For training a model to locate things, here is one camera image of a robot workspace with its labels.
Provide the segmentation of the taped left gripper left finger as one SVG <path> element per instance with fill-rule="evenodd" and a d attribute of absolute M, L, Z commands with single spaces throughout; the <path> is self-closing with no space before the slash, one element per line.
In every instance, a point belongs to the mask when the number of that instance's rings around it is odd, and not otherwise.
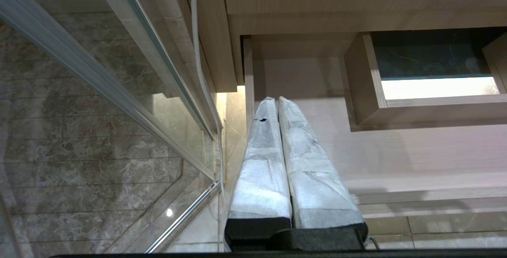
<path fill-rule="evenodd" d="M 275 99 L 255 112 L 223 231 L 229 251 L 263 251 L 292 227 L 292 205 Z"/>

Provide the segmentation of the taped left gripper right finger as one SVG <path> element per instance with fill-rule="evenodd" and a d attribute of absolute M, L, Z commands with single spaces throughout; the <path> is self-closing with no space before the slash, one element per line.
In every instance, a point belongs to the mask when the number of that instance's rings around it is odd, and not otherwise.
<path fill-rule="evenodd" d="M 362 242 L 368 226 L 299 106 L 279 98 L 278 121 L 297 229 L 352 228 Z"/>

